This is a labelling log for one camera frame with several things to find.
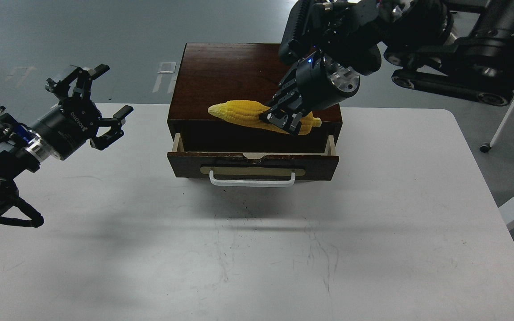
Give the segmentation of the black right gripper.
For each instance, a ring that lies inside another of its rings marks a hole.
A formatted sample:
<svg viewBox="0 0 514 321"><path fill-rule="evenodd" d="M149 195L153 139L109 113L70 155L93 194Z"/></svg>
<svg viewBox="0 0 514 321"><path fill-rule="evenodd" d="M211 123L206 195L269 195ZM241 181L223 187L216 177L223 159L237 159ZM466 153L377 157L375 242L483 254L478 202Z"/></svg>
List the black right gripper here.
<svg viewBox="0 0 514 321"><path fill-rule="evenodd" d="M259 115L263 129L304 136L302 112L325 110L353 97L361 75L330 56L308 56L294 63L279 82L279 89Z"/></svg>

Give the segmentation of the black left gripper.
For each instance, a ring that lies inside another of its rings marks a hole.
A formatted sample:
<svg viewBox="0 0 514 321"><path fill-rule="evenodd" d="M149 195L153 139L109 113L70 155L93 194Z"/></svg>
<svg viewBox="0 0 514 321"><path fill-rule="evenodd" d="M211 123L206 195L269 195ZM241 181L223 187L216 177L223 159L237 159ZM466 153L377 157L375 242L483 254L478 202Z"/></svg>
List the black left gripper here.
<svg viewBox="0 0 514 321"><path fill-rule="evenodd" d="M111 118L102 118L91 100L92 82L109 70L106 64L94 68L70 65L63 73L46 80L46 90L58 103L37 118L31 128L50 145L55 158L69 158L87 140L92 148L104 150L124 135L122 126L134 108L124 105ZM110 130L95 136L101 127Z"/></svg>

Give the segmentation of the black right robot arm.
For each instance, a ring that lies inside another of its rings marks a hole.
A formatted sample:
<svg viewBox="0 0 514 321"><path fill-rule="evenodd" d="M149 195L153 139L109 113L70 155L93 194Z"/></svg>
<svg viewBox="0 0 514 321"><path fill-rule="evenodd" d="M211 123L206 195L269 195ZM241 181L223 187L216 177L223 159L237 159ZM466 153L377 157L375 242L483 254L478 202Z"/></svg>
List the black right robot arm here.
<svg viewBox="0 0 514 321"><path fill-rule="evenodd" d="M310 112L354 96L382 59L405 89L505 106L514 0L299 0L278 55L290 69L259 118L294 136Z"/></svg>

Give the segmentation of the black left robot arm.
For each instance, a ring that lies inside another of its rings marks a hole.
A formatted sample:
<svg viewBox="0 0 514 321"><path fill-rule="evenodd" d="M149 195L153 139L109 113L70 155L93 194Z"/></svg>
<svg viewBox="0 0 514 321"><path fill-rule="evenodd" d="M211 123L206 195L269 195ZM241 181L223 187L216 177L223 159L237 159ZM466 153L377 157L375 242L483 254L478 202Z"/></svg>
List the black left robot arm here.
<svg viewBox="0 0 514 321"><path fill-rule="evenodd" d="M44 223L41 213L20 197L14 181L20 173L38 171L50 156L65 160L86 142L104 150L123 136L122 126L134 108L126 105L104 118L91 100L93 81L109 69L105 64L74 66L60 79L47 79L46 90L58 103L31 125L0 107L0 224L37 228Z"/></svg>

